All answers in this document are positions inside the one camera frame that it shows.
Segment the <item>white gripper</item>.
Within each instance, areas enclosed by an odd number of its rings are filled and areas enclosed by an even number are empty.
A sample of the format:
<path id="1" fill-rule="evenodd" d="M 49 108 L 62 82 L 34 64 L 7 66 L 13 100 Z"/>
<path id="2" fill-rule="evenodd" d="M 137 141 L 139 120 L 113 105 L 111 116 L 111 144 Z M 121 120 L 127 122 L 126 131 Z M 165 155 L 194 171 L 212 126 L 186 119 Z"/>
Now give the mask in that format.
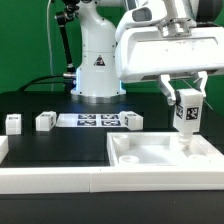
<path id="1" fill-rule="evenodd" d="M 157 79 L 168 105 L 173 106 L 176 95 L 170 77 L 193 74 L 194 89 L 206 97 L 208 75 L 224 74 L 224 28 L 193 28 L 191 33 L 163 38 L 154 26 L 126 30 L 115 51 L 117 76 L 123 83 Z"/>

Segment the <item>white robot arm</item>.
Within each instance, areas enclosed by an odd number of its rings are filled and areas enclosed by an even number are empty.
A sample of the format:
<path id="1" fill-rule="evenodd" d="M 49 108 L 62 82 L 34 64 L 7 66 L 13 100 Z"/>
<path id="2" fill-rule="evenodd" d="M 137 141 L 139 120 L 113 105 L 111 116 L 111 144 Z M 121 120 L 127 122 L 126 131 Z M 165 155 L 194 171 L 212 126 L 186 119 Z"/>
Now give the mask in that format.
<path id="1" fill-rule="evenodd" d="M 224 28 L 199 16 L 200 0 L 62 0 L 77 18 L 82 63 L 72 93 L 92 102 L 125 93 L 123 83 L 157 81 L 173 105 L 172 79 L 224 74 Z"/>

